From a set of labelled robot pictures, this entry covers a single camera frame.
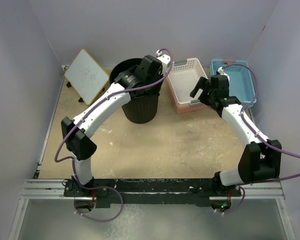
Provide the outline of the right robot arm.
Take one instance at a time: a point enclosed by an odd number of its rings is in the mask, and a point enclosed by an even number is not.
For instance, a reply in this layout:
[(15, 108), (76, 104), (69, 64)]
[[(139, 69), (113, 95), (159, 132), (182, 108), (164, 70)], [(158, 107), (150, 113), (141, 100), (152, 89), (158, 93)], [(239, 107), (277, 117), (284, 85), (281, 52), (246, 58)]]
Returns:
[(279, 177), (282, 145), (263, 134), (248, 118), (243, 105), (235, 96), (229, 95), (229, 78), (224, 74), (210, 79), (200, 77), (190, 97), (199, 90), (198, 100), (211, 107), (236, 133), (244, 150), (238, 166), (216, 172), (212, 178), (212, 190), (218, 196), (225, 195), (230, 187), (241, 184), (260, 183)]

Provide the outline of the light blue plastic basket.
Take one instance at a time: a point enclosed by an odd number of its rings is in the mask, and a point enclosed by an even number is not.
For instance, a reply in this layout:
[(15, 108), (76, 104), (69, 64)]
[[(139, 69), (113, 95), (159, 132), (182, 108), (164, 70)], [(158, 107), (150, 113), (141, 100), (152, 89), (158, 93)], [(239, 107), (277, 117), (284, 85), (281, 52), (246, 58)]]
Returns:
[(255, 96), (254, 83), (250, 71), (241, 66), (248, 66), (248, 63), (243, 60), (222, 60), (213, 59), (210, 64), (210, 75), (215, 75), (220, 67), (229, 66), (225, 69), (225, 73), (230, 78), (229, 96), (235, 96), (243, 104), (249, 104)]

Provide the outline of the black plastic waste bin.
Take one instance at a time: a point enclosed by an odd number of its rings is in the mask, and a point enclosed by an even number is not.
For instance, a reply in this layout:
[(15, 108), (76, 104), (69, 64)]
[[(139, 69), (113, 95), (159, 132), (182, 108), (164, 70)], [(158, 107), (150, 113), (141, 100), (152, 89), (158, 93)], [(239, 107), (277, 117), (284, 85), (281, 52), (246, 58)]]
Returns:
[[(112, 84), (121, 72), (139, 65), (141, 61), (141, 58), (130, 58), (117, 64), (110, 73), (109, 83)], [(163, 82), (156, 85), (153, 91), (147, 91), (142, 95), (132, 97), (130, 102), (121, 107), (129, 121), (135, 124), (145, 124), (156, 116), (162, 84)]]

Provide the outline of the white plastic basket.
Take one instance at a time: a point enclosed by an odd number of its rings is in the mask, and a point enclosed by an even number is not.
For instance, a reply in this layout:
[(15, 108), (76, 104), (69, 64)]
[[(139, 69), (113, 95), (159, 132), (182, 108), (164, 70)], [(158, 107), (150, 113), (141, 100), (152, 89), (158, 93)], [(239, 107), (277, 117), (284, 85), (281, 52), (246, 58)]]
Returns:
[(201, 77), (208, 78), (198, 58), (188, 58), (173, 64), (166, 82), (170, 84), (176, 103), (182, 107), (198, 107), (203, 104), (198, 100), (202, 90), (195, 97), (190, 97)]

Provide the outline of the pink plastic basket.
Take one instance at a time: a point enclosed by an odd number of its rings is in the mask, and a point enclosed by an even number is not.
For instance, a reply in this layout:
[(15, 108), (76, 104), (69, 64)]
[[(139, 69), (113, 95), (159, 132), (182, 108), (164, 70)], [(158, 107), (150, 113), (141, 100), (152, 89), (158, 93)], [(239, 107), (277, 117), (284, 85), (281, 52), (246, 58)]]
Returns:
[(183, 113), (188, 113), (188, 112), (193, 112), (193, 111), (203, 110), (203, 109), (208, 108), (207, 105), (204, 105), (200, 102), (195, 102), (194, 104), (190, 104), (190, 103), (181, 104), (181, 103), (178, 103), (176, 94), (173, 90), (173, 87), (172, 87), (172, 84), (171, 84), (171, 81), (170, 81), (169, 77), (166, 78), (165, 84), (167, 85), (169, 96), (170, 96), (171, 101), (172, 101), (172, 105), (173, 105), (174, 110), (177, 114), (183, 114)]

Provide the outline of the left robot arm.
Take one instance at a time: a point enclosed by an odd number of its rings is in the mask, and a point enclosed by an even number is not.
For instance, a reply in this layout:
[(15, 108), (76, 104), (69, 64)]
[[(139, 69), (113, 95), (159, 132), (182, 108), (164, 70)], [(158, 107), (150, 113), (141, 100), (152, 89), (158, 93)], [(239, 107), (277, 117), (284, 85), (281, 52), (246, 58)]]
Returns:
[(71, 152), (75, 190), (88, 196), (94, 188), (91, 157), (97, 150), (92, 136), (117, 109), (132, 123), (145, 124), (157, 114), (159, 95), (169, 55), (158, 53), (130, 58), (117, 64), (110, 73), (108, 90), (84, 112), (61, 121), (63, 144)]

